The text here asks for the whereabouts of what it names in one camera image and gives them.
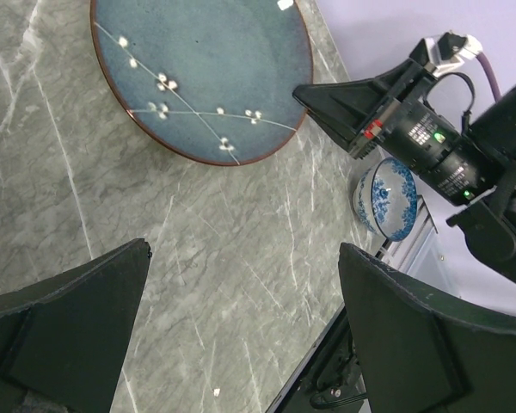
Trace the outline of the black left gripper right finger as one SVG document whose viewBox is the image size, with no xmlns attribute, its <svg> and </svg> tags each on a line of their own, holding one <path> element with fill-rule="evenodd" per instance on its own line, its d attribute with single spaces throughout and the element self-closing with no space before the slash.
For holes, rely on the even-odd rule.
<svg viewBox="0 0 516 413">
<path fill-rule="evenodd" d="M 341 290 L 373 412 L 516 412 L 516 317 L 342 243 Z"/>
</svg>

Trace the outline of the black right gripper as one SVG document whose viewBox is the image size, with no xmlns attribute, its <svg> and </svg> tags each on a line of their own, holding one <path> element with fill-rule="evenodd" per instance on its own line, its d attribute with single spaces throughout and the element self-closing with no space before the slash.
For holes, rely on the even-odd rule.
<svg viewBox="0 0 516 413">
<path fill-rule="evenodd" d="M 433 84 L 407 59 L 365 80 L 302 84 L 292 96 L 350 157 L 379 147 L 458 207 L 494 187 L 503 167 L 422 98 Z"/>
</svg>

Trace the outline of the dark blue floral plate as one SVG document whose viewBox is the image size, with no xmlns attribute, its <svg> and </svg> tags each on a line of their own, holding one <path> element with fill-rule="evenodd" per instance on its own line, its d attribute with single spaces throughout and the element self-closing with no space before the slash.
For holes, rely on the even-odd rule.
<svg viewBox="0 0 516 413">
<path fill-rule="evenodd" d="M 156 142 L 199 163 L 273 155 L 303 123 L 313 79 L 293 1 L 94 1 L 95 53 L 114 96 Z"/>
</svg>

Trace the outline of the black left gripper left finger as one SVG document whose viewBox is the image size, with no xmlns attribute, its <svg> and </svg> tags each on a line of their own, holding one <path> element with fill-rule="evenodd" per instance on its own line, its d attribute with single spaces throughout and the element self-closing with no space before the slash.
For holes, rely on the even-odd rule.
<svg viewBox="0 0 516 413">
<path fill-rule="evenodd" d="M 28 391 L 75 412 L 110 410 L 151 263 L 135 238 L 0 295 L 0 412 Z"/>
</svg>

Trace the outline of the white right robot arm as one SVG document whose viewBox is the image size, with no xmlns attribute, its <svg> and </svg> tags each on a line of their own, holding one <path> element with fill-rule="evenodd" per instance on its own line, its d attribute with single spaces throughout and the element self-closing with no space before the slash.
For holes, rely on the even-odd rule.
<svg viewBox="0 0 516 413">
<path fill-rule="evenodd" d="M 433 66 L 407 59 L 377 77 L 302 84 L 293 97 L 353 158 L 380 147 L 458 212 L 447 220 L 469 252 L 516 284 L 516 85 L 453 126 L 428 103 Z"/>
</svg>

